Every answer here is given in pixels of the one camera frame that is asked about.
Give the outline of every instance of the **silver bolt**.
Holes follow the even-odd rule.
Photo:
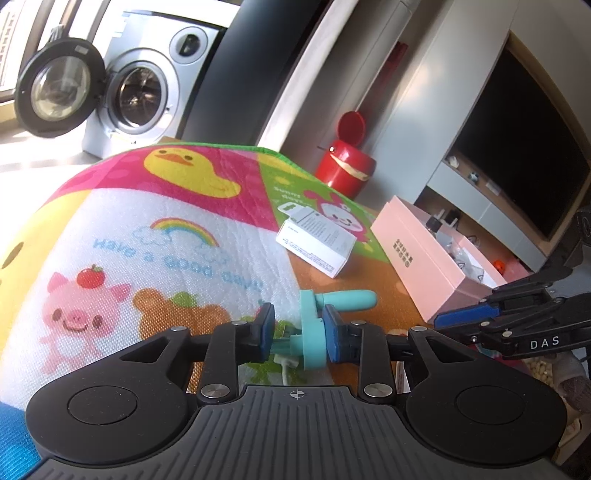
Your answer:
[[[201,389],[201,395],[207,398],[222,398],[230,393],[230,389],[226,385],[220,383],[212,383],[205,385]]]
[[[388,395],[392,395],[392,387],[390,385],[386,385],[385,383],[371,383],[367,385],[363,391],[368,397],[373,398],[384,398]]]

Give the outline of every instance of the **red apple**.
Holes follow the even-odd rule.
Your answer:
[[[105,283],[105,272],[102,268],[92,265],[78,273],[76,283],[82,288],[98,288]]]

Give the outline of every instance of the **ribbed gray surface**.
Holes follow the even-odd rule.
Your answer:
[[[545,460],[481,469],[427,450],[391,407],[353,398],[345,387],[257,387],[231,404],[204,407],[177,443],[117,468],[48,460],[35,480],[567,480]]]

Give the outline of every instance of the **open pink box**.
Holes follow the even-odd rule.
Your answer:
[[[482,283],[467,277],[425,228],[430,215],[394,197],[379,213],[372,232],[386,252],[425,322],[438,313],[476,305],[506,281],[461,233],[443,225],[441,232],[463,248],[484,271]]]

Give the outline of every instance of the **floor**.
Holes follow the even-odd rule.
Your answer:
[[[0,131],[0,258],[28,218],[66,180],[98,161],[82,151],[84,125],[60,138]]]

